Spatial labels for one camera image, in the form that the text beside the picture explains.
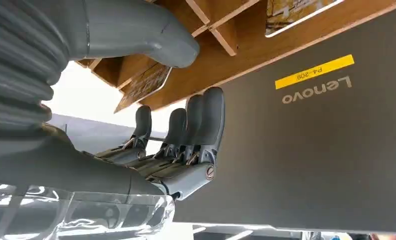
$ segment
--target robotic arm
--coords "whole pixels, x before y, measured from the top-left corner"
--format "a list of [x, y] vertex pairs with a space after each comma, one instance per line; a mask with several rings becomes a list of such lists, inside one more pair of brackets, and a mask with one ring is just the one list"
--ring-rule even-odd
[[[183, 200], [211, 181], [224, 129], [224, 97], [219, 88], [192, 97], [187, 113], [173, 112], [173, 121], [183, 125], [170, 126], [161, 151], [152, 157], [143, 157], [150, 134], [149, 108], [142, 108], [137, 120], [144, 127], [127, 144], [91, 155], [76, 151], [63, 131], [44, 123], [51, 111], [41, 104], [52, 98], [50, 86], [71, 60], [140, 53], [184, 68], [198, 52], [197, 42], [170, 12], [143, 0], [0, 0], [0, 191], [11, 189], [12, 196], [21, 198], [37, 188], [37, 193], [49, 189], [59, 198], [64, 193], [57, 189], [83, 196], [88, 196], [85, 192], [170, 195]], [[23, 208], [16, 197], [8, 201], [0, 205], [2, 239], [53, 231], [63, 217], [54, 216], [60, 210], [56, 205], [55, 214], [41, 215], [41, 224], [29, 229], [29, 219], [35, 216], [28, 210], [36, 202]], [[77, 209], [70, 213], [77, 221], [98, 211]], [[17, 218], [17, 211], [24, 215]], [[140, 212], [140, 208], [119, 212], [107, 227], [134, 226]]]

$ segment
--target lenovo logo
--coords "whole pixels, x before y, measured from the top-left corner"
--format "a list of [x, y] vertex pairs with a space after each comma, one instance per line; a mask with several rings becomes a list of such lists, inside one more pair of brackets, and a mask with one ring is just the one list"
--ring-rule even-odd
[[319, 95], [326, 93], [327, 91], [336, 90], [339, 87], [339, 84], [342, 82], [346, 83], [349, 88], [352, 88], [351, 79], [349, 76], [338, 79], [337, 81], [330, 81], [326, 84], [322, 84], [321, 86], [315, 86], [313, 88], [307, 88], [302, 92], [297, 91], [294, 95], [286, 95], [283, 97], [282, 102], [284, 104], [290, 104], [297, 100], [303, 100], [312, 97], [314, 94]]

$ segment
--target wooden board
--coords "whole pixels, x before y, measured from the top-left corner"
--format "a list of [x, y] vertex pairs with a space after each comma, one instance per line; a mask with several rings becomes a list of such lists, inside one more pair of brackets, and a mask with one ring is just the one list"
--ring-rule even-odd
[[267, 2], [261, 1], [235, 18], [240, 52], [235, 57], [210, 34], [197, 37], [201, 46], [195, 63], [175, 69], [165, 87], [142, 104], [153, 110], [184, 99], [205, 88], [220, 85], [349, 28], [396, 9], [396, 0], [346, 0], [271, 38], [264, 36]]

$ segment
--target robotic hand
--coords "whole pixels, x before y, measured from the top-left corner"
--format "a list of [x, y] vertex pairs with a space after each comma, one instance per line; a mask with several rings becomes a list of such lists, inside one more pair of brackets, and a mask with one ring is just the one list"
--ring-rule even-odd
[[41, 101], [71, 60], [140, 53], [182, 68], [198, 52], [170, 12], [143, 0], [0, 0], [0, 239], [120, 239], [172, 220], [173, 199], [214, 177], [221, 89], [175, 110], [160, 152], [149, 157], [148, 107], [130, 141], [91, 155], [44, 123], [51, 112]]

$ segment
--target light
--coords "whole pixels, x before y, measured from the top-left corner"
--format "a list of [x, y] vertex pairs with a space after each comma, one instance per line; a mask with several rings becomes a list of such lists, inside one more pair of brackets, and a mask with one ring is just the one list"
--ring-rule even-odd
[[237, 234], [237, 235], [234, 235], [234, 236], [232, 236], [232, 237], [229, 237], [229, 238], [227, 238], [226, 240], [238, 240], [238, 239], [242, 239], [242, 238], [244, 238], [244, 237], [246, 237], [246, 236], [251, 235], [253, 232], [254, 232], [254, 231], [252, 231], [252, 230], [246, 230], [246, 231], [243, 231], [243, 232], [241, 232], [241, 233], [239, 233], [239, 234]]
[[194, 229], [193, 231], [192, 231], [192, 233], [193, 234], [197, 234], [197, 233], [200, 233], [200, 232], [202, 232], [202, 231], [205, 231], [205, 229], [207, 229], [206, 227], [198, 227], [197, 229]]

